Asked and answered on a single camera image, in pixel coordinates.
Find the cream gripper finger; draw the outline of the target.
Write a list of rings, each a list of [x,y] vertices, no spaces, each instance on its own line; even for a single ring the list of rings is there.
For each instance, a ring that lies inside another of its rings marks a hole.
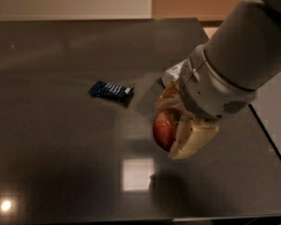
[[[175,141],[170,149],[172,159],[190,158],[206,145],[219,131],[212,120],[198,118],[190,113],[180,117]]]
[[[162,91],[161,95],[158,97],[155,103],[155,112],[161,113],[166,110],[176,110],[180,113],[185,113],[193,116],[194,113],[188,111],[182,101],[180,95],[180,80],[171,81],[165,89]]]

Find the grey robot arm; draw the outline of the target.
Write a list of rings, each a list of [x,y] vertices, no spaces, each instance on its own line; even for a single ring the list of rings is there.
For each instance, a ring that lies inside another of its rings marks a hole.
[[[212,37],[162,75],[155,108],[177,115],[154,130],[172,159],[190,158],[281,71],[281,0],[239,2]]]

